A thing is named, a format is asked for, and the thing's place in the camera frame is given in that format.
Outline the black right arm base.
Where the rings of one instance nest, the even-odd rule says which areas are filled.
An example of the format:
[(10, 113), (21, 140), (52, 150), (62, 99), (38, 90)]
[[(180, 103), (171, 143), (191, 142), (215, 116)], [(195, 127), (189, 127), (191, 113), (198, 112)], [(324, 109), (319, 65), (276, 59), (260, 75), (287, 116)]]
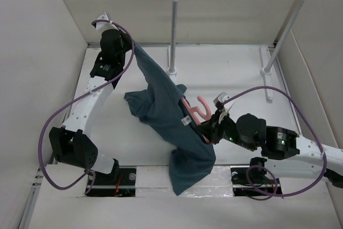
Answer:
[[(260, 165), (265, 166), (266, 158), (252, 158), (250, 164), (230, 166), (231, 182), (233, 184), (234, 197), (249, 197), (255, 200), (266, 200), (269, 196), (261, 194), (254, 190), (249, 181), (247, 180), (247, 170), (250, 166)], [(249, 170), (249, 178), (255, 187), (267, 193), (282, 194), (280, 180), (269, 179), (267, 171), (261, 168), (251, 168)]]

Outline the blue t shirt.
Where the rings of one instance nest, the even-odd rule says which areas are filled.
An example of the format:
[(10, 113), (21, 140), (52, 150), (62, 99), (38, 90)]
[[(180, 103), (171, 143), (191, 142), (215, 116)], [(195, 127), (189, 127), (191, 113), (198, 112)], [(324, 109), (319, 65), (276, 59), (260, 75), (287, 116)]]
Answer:
[(194, 131), (194, 123), (185, 125), (189, 112), (182, 105), (187, 87), (175, 85), (164, 70), (139, 45), (136, 62), (147, 82), (147, 89), (124, 96), (131, 115), (149, 125), (175, 149), (170, 155), (169, 178), (176, 195), (208, 176), (216, 161), (212, 145)]

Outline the pink plastic hanger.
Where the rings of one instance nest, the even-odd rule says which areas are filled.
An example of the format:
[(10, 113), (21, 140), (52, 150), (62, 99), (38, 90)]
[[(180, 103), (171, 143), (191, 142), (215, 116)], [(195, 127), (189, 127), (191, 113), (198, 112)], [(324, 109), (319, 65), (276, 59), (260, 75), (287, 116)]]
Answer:
[(208, 138), (200, 132), (199, 126), (202, 123), (200, 122), (198, 116), (200, 116), (204, 121), (210, 120), (212, 116), (211, 110), (207, 102), (201, 96), (198, 96), (197, 100), (204, 107), (205, 113), (203, 113), (198, 106), (191, 107), (185, 97), (180, 99), (179, 106), (182, 108), (182, 111), (185, 111), (184, 118), (181, 119), (181, 122), (184, 126), (189, 125), (202, 138), (205, 144), (209, 144), (210, 141)]

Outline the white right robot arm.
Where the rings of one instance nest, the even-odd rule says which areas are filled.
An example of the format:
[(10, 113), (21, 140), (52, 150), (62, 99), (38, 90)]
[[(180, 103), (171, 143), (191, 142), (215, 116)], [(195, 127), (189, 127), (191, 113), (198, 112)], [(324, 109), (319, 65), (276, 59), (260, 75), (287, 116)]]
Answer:
[(251, 152), (260, 150), (248, 168), (248, 178), (261, 182), (267, 169), (276, 177), (320, 177), (342, 188), (342, 150), (310, 140), (282, 127), (267, 126), (264, 119), (245, 114), (233, 121), (229, 115), (215, 113), (198, 130), (211, 144), (227, 140)]

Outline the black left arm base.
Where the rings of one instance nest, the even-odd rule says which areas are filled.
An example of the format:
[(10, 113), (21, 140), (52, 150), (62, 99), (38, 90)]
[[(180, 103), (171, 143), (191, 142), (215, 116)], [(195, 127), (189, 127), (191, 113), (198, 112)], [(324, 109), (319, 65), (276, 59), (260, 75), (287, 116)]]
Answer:
[(85, 195), (88, 197), (135, 197), (136, 167), (120, 167), (116, 181), (110, 181), (107, 174), (95, 173), (88, 176)]

